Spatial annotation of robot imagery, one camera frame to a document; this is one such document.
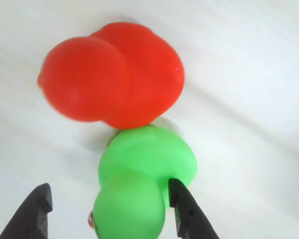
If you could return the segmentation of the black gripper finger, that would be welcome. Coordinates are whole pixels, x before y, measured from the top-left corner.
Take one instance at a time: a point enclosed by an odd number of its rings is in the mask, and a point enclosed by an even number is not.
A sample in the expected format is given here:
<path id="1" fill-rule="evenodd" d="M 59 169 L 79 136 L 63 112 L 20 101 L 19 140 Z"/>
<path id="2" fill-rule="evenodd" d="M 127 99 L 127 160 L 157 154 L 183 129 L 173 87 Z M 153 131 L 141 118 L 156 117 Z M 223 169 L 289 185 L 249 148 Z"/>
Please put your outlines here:
<path id="1" fill-rule="evenodd" d="M 211 223 L 187 187 L 176 178 L 168 180 L 169 206 L 174 208 L 176 233 L 182 239 L 219 239 Z"/>
<path id="2" fill-rule="evenodd" d="M 0 239 L 48 238 L 47 214 L 52 210 L 50 185 L 37 186 L 19 206 L 0 234 Z"/>

